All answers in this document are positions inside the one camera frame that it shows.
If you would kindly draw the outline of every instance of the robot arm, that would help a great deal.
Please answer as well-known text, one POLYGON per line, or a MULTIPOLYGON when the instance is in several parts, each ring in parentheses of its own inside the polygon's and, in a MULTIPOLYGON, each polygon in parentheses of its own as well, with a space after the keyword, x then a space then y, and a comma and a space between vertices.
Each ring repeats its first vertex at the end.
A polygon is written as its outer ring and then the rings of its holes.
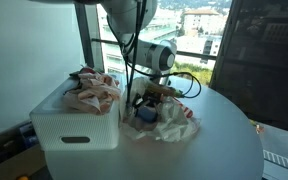
MULTIPOLYGON (((32 0, 44 3, 73 3, 82 4, 101 4, 108 15, 108 23, 115 37, 121 44, 129 45, 134 41, 134 33, 136 33, 136 17, 137 17, 137 0, 32 0)), ((145 7, 145 15, 141 24, 144 29, 153 19, 157 9, 157 0, 147 0, 145 7)), ((134 54, 136 54, 136 64, 153 69, 155 71, 169 70, 175 59, 177 47, 168 40, 161 41, 160 44, 154 44, 138 39, 137 52, 129 46, 125 46, 123 51, 127 54, 130 62, 134 62, 134 54)))

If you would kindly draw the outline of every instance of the round table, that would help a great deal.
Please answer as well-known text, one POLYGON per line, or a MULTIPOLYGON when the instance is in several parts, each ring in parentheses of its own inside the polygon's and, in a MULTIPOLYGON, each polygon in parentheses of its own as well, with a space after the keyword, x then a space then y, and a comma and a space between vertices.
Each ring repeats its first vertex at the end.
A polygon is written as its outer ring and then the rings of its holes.
MULTIPOLYGON (((190 81, 171 78, 172 86, 187 90, 190 81)), ((188 95, 198 90, 195 84, 188 95)), ((45 152, 54 180, 261 179, 263 149, 254 127, 232 102, 202 86, 194 99, 180 99, 201 118, 190 139, 167 143, 132 141, 120 132, 113 150, 45 152)))

